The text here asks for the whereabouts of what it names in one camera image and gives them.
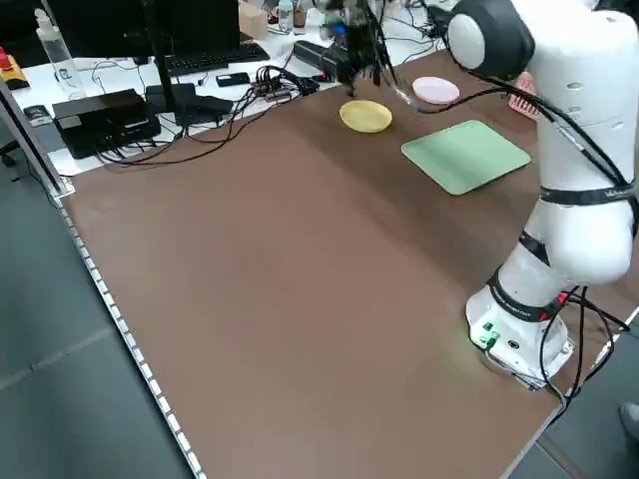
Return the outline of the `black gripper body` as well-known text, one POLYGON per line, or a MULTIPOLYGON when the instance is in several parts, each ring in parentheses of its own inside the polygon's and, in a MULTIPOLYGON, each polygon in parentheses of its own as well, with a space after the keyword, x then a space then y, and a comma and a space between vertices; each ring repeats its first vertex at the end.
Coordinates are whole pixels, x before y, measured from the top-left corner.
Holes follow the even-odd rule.
POLYGON ((377 17, 370 8, 345 8, 342 11, 346 50, 346 71, 367 74, 371 67, 384 68, 386 55, 377 17))

